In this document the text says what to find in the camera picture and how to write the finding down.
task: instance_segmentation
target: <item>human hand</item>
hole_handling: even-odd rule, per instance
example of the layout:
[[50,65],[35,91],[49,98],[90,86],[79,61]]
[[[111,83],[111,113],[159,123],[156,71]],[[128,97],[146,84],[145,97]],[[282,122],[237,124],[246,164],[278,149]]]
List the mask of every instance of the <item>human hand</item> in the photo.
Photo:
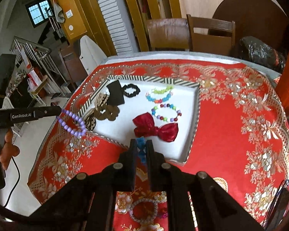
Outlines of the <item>human hand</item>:
[[12,138],[13,131],[9,128],[8,132],[5,134],[5,144],[0,153],[0,162],[4,170],[8,169],[12,156],[16,157],[20,153],[19,148],[12,144]]

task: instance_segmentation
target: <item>magenta bow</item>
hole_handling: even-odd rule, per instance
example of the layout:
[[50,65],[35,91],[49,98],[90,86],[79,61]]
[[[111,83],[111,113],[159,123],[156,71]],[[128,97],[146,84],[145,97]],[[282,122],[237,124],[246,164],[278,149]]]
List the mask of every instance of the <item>magenta bow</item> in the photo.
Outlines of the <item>magenta bow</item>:
[[179,131],[177,123],[168,123],[160,128],[156,127],[150,113],[137,116],[133,119],[133,123],[136,125],[134,129],[136,137],[158,136],[165,142],[173,142]]

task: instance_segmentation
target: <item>window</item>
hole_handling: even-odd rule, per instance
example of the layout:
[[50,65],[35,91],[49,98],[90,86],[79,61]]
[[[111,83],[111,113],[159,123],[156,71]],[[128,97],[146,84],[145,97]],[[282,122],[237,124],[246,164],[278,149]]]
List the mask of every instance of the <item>window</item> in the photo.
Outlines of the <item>window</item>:
[[37,27],[48,20],[48,16],[52,15],[51,10],[47,13],[45,9],[49,9],[49,0],[36,0],[26,5],[28,15],[33,27]]

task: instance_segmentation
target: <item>red tablecloth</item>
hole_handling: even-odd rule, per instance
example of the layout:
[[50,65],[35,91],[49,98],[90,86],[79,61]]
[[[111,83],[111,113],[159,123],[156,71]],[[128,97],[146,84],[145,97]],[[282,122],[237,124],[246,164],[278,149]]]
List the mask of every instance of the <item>red tablecloth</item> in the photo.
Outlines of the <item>red tablecloth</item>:
[[[244,64],[190,60],[146,60],[99,66],[70,98],[66,109],[77,113],[95,88],[110,74],[150,75],[196,81],[201,86],[201,106],[196,136],[184,172],[206,171],[258,222],[280,183],[289,179],[289,128],[279,98],[269,81]],[[69,135],[57,122],[42,143],[28,186],[45,202],[75,174],[93,174],[117,161],[123,148],[87,133],[82,139]],[[140,225],[131,219],[157,217]],[[165,193],[148,187],[145,166],[138,163],[136,188],[119,192],[115,230],[168,230]]]

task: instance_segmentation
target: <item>white louvered panel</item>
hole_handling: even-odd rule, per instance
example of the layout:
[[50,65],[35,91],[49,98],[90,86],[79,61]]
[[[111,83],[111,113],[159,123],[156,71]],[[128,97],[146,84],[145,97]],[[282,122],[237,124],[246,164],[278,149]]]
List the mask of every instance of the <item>white louvered panel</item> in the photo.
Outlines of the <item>white louvered panel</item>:
[[130,36],[125,27],[125,22],[122,19],[120,8],[117,4],[117,0],[97,0],[97,1],[101,9],[102,15],[104,17],[104,20],[106,22],[106,26],[112,38],[117,54],[127,54],[133,52]]

